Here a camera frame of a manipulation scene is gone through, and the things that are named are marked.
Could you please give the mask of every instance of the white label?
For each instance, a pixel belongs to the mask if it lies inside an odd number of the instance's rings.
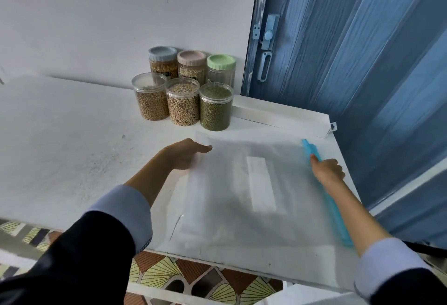
[[[250,196],[253,212],[272,213],[276,211],[272,182],[264,158],[247,157]]]

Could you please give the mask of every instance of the blue jar lid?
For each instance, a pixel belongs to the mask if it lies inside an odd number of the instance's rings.
[[[170,61],[177,59],[177,49],[172,46],[155,46],[149,49],[149,60]]]

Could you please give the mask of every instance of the pink jar lid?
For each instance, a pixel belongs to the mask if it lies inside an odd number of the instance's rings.
[[[177,61],[186,66],[200,66],[207,63],[207,56],[200,51],[185,50],[178,53]]]

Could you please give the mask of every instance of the white countertop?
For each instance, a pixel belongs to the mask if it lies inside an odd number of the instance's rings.
[[[321,137],[325,115],[240,96],[234,105],[233,115],[285,125],[314,143],[322,158],[336,158],[345,167],[333,134]],[[222,133],[271,128],[232,117]],[[208,132],[199,123],[179,127],[169,119],[144,120],[132,90],[42,76],[11,80],[0,86],[0,218],[65,230],[158,150],[194,138],[197,130]],[[186,181],[186,171],[168,177],[152,207],[154,238],[148,250],[309,285],[353,288],[358,258],[349,248],[176,245],[169,237],[182,210]],[[348,172],[345,181],[356,193]]]

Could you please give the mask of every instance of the jar lid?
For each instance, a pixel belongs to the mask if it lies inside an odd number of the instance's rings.
[[[177,49],[172,46],[156,46],[149,49],[149,59],[154,61],[170,61],[177,59]]]
[[[199,91],[200,99],[210,104],[225,104],[231,102],[234,90],[224,83],[207,83],[202,85]]]
[[[200,83],[193,78],[176,78],[166,85],[166,94],[173,98],[190,98],[197,95],[199,88]]]
[[[208,57],[208,67],[215,70],[232,70],[236,67],[236,60],[228,54],[213,54]]]
[[[164,74],[147,72],[133,77],[132,86],[138,92],[158,92],[165,89],[167,81]]]
[[[185,50],[178,53],[177,60],[182,65],[200,66],[207,63],[207,56],[200,51]]]

